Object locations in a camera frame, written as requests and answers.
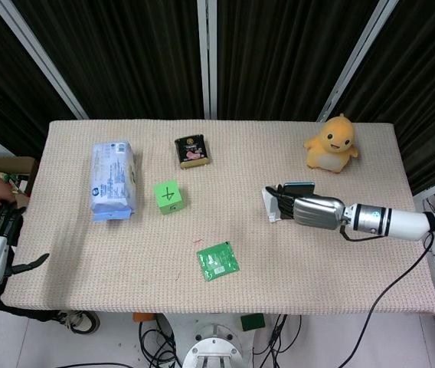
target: black cable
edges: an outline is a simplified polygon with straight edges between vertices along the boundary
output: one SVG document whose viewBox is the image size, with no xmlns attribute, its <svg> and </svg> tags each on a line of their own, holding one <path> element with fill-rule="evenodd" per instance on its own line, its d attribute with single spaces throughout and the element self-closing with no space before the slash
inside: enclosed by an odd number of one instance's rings
<svg viewBox="0 0 435 368">
<path fill-rule="evenodd" d="M 384 237 L 383 235 L 376 235 L 376 236 L 368 236 L 367 238 L 352 239 L 345 232 L 345 225 L 340 226 L 340 234 L 342 234 L 343 238 L 348 242 L 365 242 L 366 240 L 374 240 L 374 239 L 379 239 Z"/>
<path fill-rule="evenodd" d="M 299 328 L 297 329 L 296 335 L 293 339 L 293 341 L 289 344 L 289 346 L 284 349 L 284 350 L 280 350 L 277 353 L 285 353 L 287 350 L 289 350 L 291 348 L 292 345 L 294 345 L 294 343 L 297 340 L 297 337 L 299 336 L 299 332 L 301 332 L 301 325 L 303 324 L 303 316 L 299 316 Z"/>
<path fill-rule="evenodd" d="M 182 367 L 179 359 L 177 358 L 177 350 L 175 345 L 175 336 L 168 336 L 162 329 L 161 324 L 159 323 L 158 317 L 156 318 L 157 329 L 151 328 L 144 333 L 142 332 L 142 323 L 139 323 L 138 336 L 139 336 L 139 345 L 141 346 L 142 355 L 145 357 L 146 361 L 149 363 L 149 368 L 155 367 L 159 368 L 162 364 L 172 363 L 169 368 L 174 368 L 175 364 L 178 364 Z M 151 354 L 145 345 L 145 339 L 149 334 L 158 334 L 163 337 L 165 342 L 158 348 L 155 354 Z"/>
<path fill-rule="evenodd" d="M 424 259 L 424 257 L 427 255 L 427 253 L 429 252 L 429 250 L 432 248 L 433 245 L 433 233 L 431 232 L 429 234 L 429 236 L 431 236 L 430 239 L 430 243 L 429 245 L 425 248 L 424 252 L 422 253 L 422 255 L 410 266 L 410 268 L 408 268 L 403 274 L 401 274 L 401 276 L 399 276 L 396 280 L 394 280 L 393 282 L 391 282 L 380 294 L 379 296 L 376 298 L 376 300 L 374 301 L 374 303 L 371 306 L 371 309 L 369 310 L 368 316 L 365 319 L 364 322 L 364 326 L 362 328 L 361 334 L 359 335 L 358 339 L 357 339 L 357 343 L 355 344 L 354 350 L 350 353 L 350 355 L 348 356 L 347 359 L 345 359 L 345 361 L 340 364 L 339 368 L 344 367 L 345 365 L 347 365 L 347 363 L 352 359 L 352 357 L 354 356 L 355 352 L 357 351 L 359 345 L 361 344 L 361 340 L 362 337 L 364 336 L 364 332 L 368 326 L 369 320 L 371 319 L 372 316 L 372 312 L 374 311 L 374 308 L 376 308 L 376 305 L 378 305 L 378 302 L 380 301 L 380 299 L 393 287 L 395 286 L 399 280 L 401 280 L 402 278 L 404 278 L 407 274 L 409 274 L 410 272 L 412 272 L 412 270 L 418 266 L 418 264 L 420 262 L 422 262 L 422 260 Z"/>
<path fill-rule="evenodd" d="M 425 249 L 427 249 L 427 245 L 426 245 L 426 243 L 427 243 L 427 239 L 430 237 L 430 234 L 429 235 L 427 235 L 427 237 L 422 241 L 422 244 L 424 245 L 424 248 Z"/>
<path fill-rule="evenodd" d="M 259 368 L 263 368 L 263 366 L 265 365 L 265 363 L 267 362 L 269 357 L 272 357 L 273 368 L 280 368 L 279 362 L 277 360 L 279 357 L 279 354 L 286 352 L 296 342 L 297 337 L 299 336 L 299 332 L 301 331 L 301 324 L 303 322 L 303 317 L 299 316 L 300 320 L 299 320 L 298 332 L 296 333 L 293 341 L 285 349 L 281 350 L 281 348 L 282 348 L 282 331 L 283 331 L 283 328 L 286 324 L 287 317 L 288 317 L 287 314 L 284 314 L 284 315 L 279 314 L 279 316 L 276 319 L 276 323 L 273 327 L 272 333 L 270 335 L 270 339 L 269 339 L 269 342 L 267 344 L 267 348 L 265 348 L 265 350 L 261 351 L 260 353 L 253 352 L 253 356 L 252 356 L 252 365 L 253 366 L 255 364 L 254 357 L 256 355 L 261 355 L 261 354 L 265 353 L 266 351 L 268 351 L 266 356 L 263 358 L 263 361 L 260 364 Z"/>
<path fill-rule="evenodd" d="M 122 363 L 79 363 L 71 364 L 69 366 L 57 366 L 56 368 L 74 368 L 76 366 L 123 366 L 125 368 L 134 368 L 133 366 L 128 366 Z"/>
<path fill-rule="evenodd" d="M 435 212 L 435 207 L 433 206 L 432 203 L 430 203 L 430 201 L 429 201 L 428 198 L 426 198 L 426 199 L 424 199 L 424 200 L 422 201 L 422 207 L 424 208 L 424 211 L 425 211 L 425 202 L 426 202 L 426 201 L 427 201 L 427 204 L 428 204 L 429 207 L 430 207 L 430 210 L 431 210 L 432 212 Z"/>
</svg>

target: orange object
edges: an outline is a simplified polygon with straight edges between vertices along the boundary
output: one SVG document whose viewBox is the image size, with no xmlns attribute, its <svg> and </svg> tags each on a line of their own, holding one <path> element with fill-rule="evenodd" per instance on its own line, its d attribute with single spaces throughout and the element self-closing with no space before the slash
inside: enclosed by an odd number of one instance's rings
<svg viewBox="0 0 435 368">
<path fill-rule="evenodd" d="M 352 122 L 341 114 L 328 120 L 319 135 L 304 143 L 308 150 L 306 165 L 340 173 L 350 157 L 357 157 Z"/>
<path fill-rule="evenodd" d="M 132 314 L 132 320 L 134 322 L 147 322 L 149 320 L 154 320 L 155 319 L 155 314 L 154 313 L 139 313 L 139 312 L 134 312 Z"/>
</svg>

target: green cube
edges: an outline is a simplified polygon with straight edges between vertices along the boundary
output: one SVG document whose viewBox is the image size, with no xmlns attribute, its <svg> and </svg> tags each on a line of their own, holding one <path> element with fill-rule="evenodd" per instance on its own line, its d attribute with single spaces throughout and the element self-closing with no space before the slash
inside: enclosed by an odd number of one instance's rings
<svg viewBox="0 0 435 368">
<path fill-rule="evenodd" d="M 184 201 L 178 190 L 178 184 L 175 180 L 162 182 L 153 188 L 156 196 L 156 202 L 163 215 L 178 211 L 184 208 Z"/>
</svg>

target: blue and white package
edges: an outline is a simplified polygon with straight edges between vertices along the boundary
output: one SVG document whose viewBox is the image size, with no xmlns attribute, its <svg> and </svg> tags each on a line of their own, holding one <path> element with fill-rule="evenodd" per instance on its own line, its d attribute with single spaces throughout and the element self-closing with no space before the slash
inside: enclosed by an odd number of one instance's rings
<svg viewBox="0 0 435 368">
<path fill-rule="evenodd" d="M 125 220 L 136 212 L 136 168 L 129 142 L 93 145 L 91 209 L 93 221 Z"/>
</svg>

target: table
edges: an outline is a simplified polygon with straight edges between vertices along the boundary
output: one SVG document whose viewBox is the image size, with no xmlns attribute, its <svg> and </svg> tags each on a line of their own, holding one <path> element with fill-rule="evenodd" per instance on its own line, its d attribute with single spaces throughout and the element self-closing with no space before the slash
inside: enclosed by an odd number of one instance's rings
<svg viewBox="0 0 435 368">
<path fill-rule="evenodd" d="M 392 125 L 357 123 L 360 156 L 340 174 L 306 167 L 303 142 L 318 123 L 86 120 L 51 123 L 15 264 L 51 253 L 15 275 L 11 306 L 141 312 L 333 314 L 365 312 L 421 254 L 419 243 L 348 243 L 338 232 L 269 223 L 261 189 L 311 180 L 316 193 L 413 210 Z M 174 139 L 204 134 L 211 163 L 181 170 Z M 94 143 L 128 140 L 139 209 L 128 221 L 91 222 Z M 176 179 L 186 208 L 162 215 L 152 187 Z M 195 252 L 229 241 L 240 271 L 204 281 Z M 389 291 L 383 312 L 435 314 L 424 261 Z"/>
</svg>

